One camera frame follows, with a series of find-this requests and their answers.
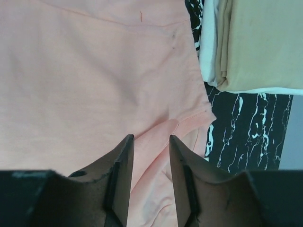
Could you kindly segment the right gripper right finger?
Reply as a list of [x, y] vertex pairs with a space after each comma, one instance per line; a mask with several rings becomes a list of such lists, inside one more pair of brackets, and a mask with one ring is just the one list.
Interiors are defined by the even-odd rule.
[[264, 227], [249, 176], [219, 169], [177, 136], [169, 157], [179, 227]]

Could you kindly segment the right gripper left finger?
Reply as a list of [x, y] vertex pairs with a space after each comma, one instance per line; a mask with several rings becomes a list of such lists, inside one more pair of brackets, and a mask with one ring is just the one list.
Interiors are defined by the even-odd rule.
[[52, 173], [35, 205], [35, 227], [125, 227], [134, 136], [69, 177]]

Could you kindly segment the salmon pink t shirt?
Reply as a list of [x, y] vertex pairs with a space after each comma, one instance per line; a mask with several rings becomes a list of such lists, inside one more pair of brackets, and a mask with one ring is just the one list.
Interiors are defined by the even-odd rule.
[[169, 137], [214, 115], [182, 0], [3, 0], [0, 167], [69, 175], [135, 137], [128, 226], [175, 227]]

